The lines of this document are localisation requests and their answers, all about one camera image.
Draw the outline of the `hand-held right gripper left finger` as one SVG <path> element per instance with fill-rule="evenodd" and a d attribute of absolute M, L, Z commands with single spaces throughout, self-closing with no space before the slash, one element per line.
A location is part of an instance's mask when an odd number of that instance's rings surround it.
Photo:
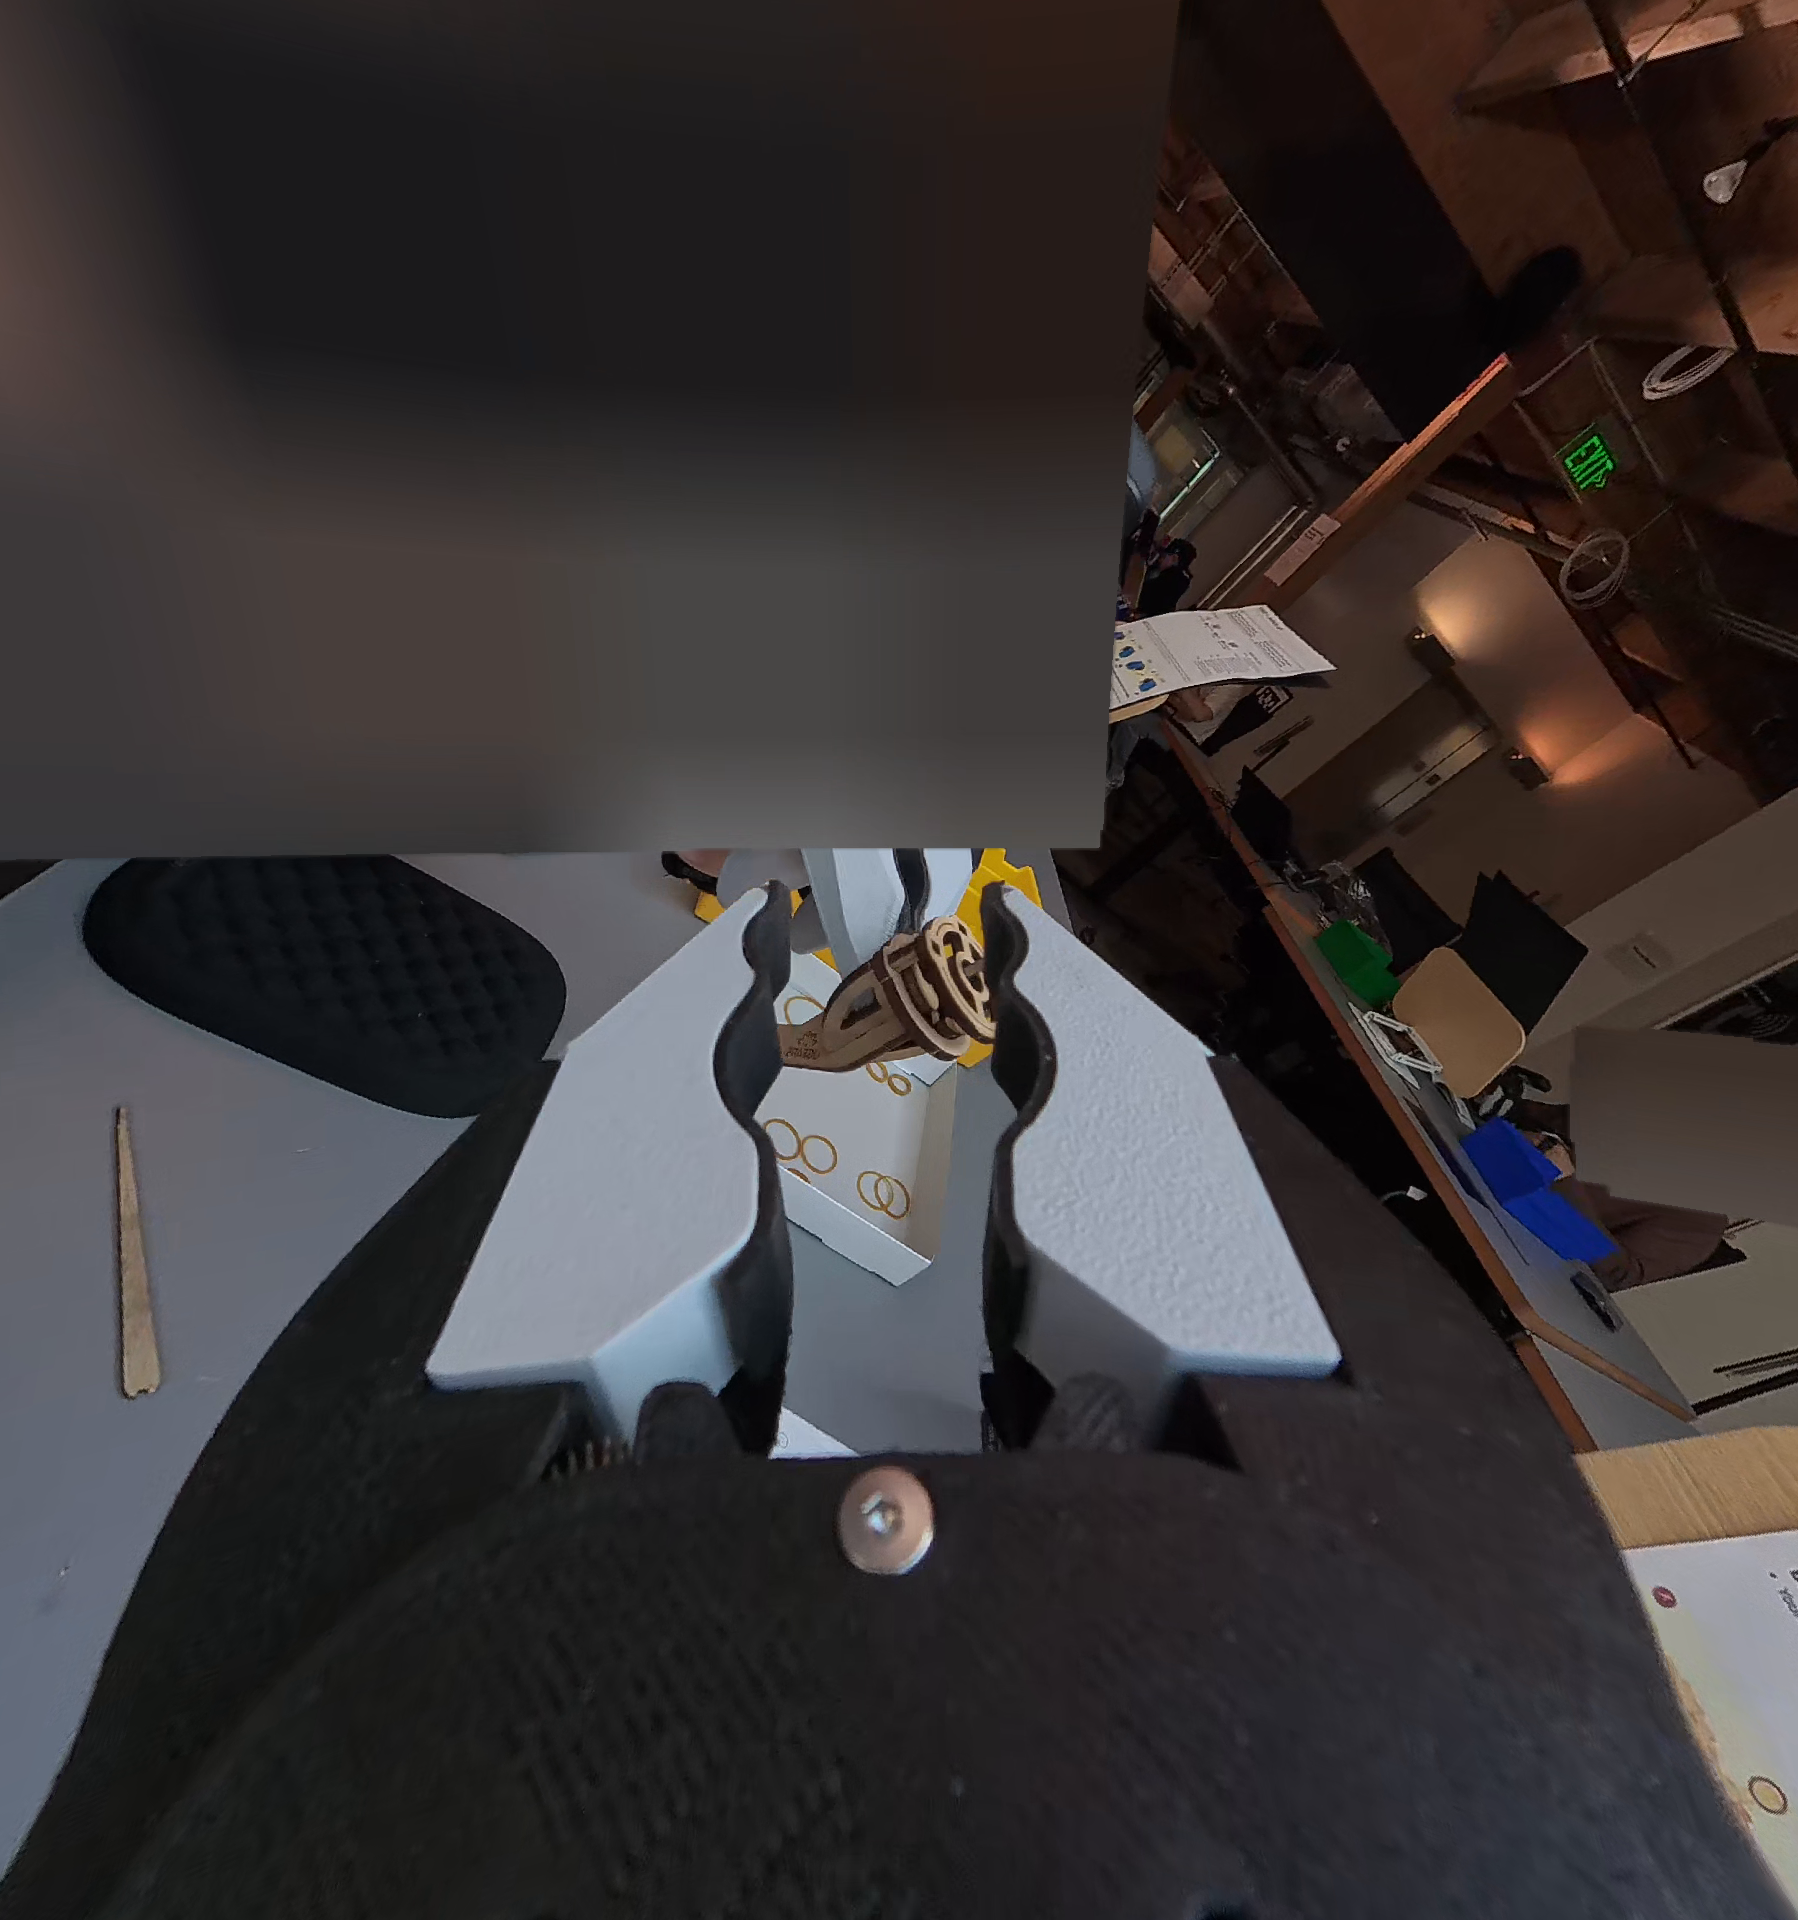
<path fill-rule="evenodd" d="M 794 1267 L 757 1123 L 781 1069 L 790 896 L 755 890 L 569 1044 L 427 1361 L 440 1391 L 576 1385 L 625 1443 L 695 1383 L 776 1438 Z"/>

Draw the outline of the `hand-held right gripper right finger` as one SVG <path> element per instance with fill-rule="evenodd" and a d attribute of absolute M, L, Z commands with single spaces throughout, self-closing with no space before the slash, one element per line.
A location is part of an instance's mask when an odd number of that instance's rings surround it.
<path fill-rule="evenodd" d="M 1139 1444 L 1186 1380 L 1327 1380 L 1342 1361 L 1213 1054 L 1023 892 L 984 893 L 1010 1106 L 984 1245 L 984 1408 L 1031 1449 L 1077 1383 Z"/>

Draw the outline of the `round wooden model assembly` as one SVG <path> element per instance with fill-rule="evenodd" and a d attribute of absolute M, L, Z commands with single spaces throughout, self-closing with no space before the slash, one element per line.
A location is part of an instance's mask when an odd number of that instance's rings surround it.
<path fill-rule="evenodd" d="M 777 1025 L 781 1064 L 825 1072 L 921 1057 L 959 1064 L 995 1040 L 984 943 L 952 917 L 898 934 L 841 976 L 815 1018 Z"/>

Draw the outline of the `yellow plastic bin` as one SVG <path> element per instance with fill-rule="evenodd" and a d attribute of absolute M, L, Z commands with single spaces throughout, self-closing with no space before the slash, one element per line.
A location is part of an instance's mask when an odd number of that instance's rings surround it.
<path fill-rule="evenodd" d="M 664 855 L 662 866 L 670 877 L 671 892 L 678 896 L 679 904 L 689 904 L 695 918 L 700 925 L 711 925 L 724 913 L 724 904 L 717 897 L 717 892 L 708 888 L 699 888 L 696 877 L 700 869 L 692 869 L 689 877 L 689 862 L 679 855 Z M 1023 893 L 1042 904 L 1039 882 L 1031 866 L 1018 866 L 1008 861 L 1004 850 L 984 850 L 976 855 L 974 869 L 971 872 L 971 884 L 954 909 L 954 917 L 960 925 L 967 925 L 968 931 L 979 937 L 979 897 L 987 884 L 1008 884 L 1018 888 Z M 796 917 L 805 913 L 807 900 L 811 900 L 809 890 L 791 888 L 791 909 L 794 923 Z M 781 996 L 781 1011 L 777 1013 L 780 1022 L 809 1022 L 815 1020 L 835 992 L 837 981 L 841 980 L 839 971 L 834 964 L 834 951 L 828 946 L 815 947 L 794 947 L 791 974 L 787 996 Z M 990 1044 L 967 1041 L 963 1044 L 959 1055 L 952 1057 L 952 1064 L 959 1069 L 976 1069 L 991 1054 Z M 916 1061 L 916 1067 L 894 1069 L 909 1072 L 913 1079 L 926 1082 L 936 1080 L 945 1067 L 932 1067 L 927 1054 L 903 1054 L 898 1061 Z"/>

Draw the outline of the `loose tan rubber bands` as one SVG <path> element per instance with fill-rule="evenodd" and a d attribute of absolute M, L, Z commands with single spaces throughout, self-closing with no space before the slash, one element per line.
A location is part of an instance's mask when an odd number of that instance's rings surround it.
<path fill-rule="evenodd" d="M 898 1226 L 913 1213 L 913 1163 L 932 1080 L 910 1062 L 853 1072 L 783 1064 L 763 1127 L 783 1172 L 866 1217 Z"/>

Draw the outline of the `white cardboard box tray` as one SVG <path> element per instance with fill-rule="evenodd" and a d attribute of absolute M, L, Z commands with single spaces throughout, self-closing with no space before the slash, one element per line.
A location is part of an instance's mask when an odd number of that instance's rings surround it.
<path fill-rule="evenodd" d="M 952 1179 L 956 1091 L 964 1079 L 963 1069 L 932 1061 L 932 1067 L 942 1064 L 945 1071 L 932 1080 L 932 1098 L 926 1123 L 919 1131 L 916 1155 L 913 1163 L 907 1167 L 907 1172 L 913 1175 L 913 1213 L 907 1222 L 884 1226 L 866 1217 L 857 1208 L 839 1203 L 825 1191 L 816 1191 L 791 1179 L 781 1171 L 773 1153 L 790 1222 L 892 1286 L 907 1284 L 921 1275 L 937 1258 L 942 1245 L 942 1225 Z M 768 1119 L 771 1091 L 773 1084 L 757 1112 L 758 1127 L 766 1135 L 763 1120 Z"/>

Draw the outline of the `small green plastic bin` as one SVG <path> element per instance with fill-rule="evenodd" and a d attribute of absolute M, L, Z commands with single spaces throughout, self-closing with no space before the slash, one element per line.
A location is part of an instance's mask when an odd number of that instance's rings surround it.
<path fill-rule="evenodd" d="M 1314 936 L 1327 968 L 1365 1009 L 1384 1011 L 1401 988 L 1390 951 L 1364 925 L 1334 918 Z"/>

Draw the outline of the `blue plastic bin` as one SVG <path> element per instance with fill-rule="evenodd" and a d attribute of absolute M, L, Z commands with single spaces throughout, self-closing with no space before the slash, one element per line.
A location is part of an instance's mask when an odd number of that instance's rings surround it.
<path fill-rule="evenodd" d="M 1507 1119 L 1482 1123 L 1459 1145 L 1482 1187 L 1507 1211 L 1514 1201 L 1543 1195 L 1562 1179 L 1560 1167 Z"/>
<path fill-rule="evenodd" d="M 1560 1187 L 1516 1192 L 1502 1200 L 1501 1208 L 1562 1260 L 1599 1266 L 1622 1254 L 1599 1222 L 1572 1205 Z"/>

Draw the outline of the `tan backed chair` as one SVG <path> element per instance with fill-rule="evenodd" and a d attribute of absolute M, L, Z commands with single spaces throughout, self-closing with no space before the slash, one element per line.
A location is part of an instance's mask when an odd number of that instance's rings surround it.
<path fill-rule="evenodd" d="M 1393 1018 L 1418 1034 L 1462 1099 L 1482 1095 L 1527 1044 L 1521 1022 L 1456 947 L 1436 947 L 1401 981 Z"/>

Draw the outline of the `printed instruction sheet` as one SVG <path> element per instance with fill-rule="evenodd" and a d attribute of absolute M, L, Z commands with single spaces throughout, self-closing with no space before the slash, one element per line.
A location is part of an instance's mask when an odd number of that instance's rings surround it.
<path fill-rule="evenodd" d="M 1117 625 L 1111 722 L 1138 720 L 1175 694 L 1334 674 L 1271 608 L 1175 612 Z"/>

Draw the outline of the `black textured foam pad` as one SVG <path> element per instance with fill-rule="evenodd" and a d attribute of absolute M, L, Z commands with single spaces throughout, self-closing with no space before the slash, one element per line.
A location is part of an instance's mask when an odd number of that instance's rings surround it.
<path fill-rule="evenodd" d="M 154 1011 L 428 1119 L 491 1106 L 567 1007 L 536 937 L 394 857 L 133 858 L 81 941 Z"/>

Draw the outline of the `thin tapered wooden stick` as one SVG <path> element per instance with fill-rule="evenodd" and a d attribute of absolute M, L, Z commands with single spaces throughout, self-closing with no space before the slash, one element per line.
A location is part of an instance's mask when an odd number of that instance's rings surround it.
<path fill-rule="evenodd" d="M 128 1110 L 114 1112 L 118 1391 L 126 1401 L 162 1385 L 162 1356 L 144 1239 L 142 1182 Z"/>

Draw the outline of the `brown cardboard box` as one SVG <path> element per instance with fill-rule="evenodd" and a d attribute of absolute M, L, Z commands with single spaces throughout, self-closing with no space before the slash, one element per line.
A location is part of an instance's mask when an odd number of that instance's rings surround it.
<path fill-rule="evenodd" d="M 1666 1549 L 1798 1529 L 1798 1428 L 1736 1428 L 1578 1467 L 1620 1549 Z"/>

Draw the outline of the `white instruction booklet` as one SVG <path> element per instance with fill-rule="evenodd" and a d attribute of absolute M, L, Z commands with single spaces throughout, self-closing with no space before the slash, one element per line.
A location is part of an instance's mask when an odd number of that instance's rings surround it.
<path fill-rule="evenodd" d="M 1697 1744 L 1798 1914 L 1798 1527 L 1623 1557 Z"/>

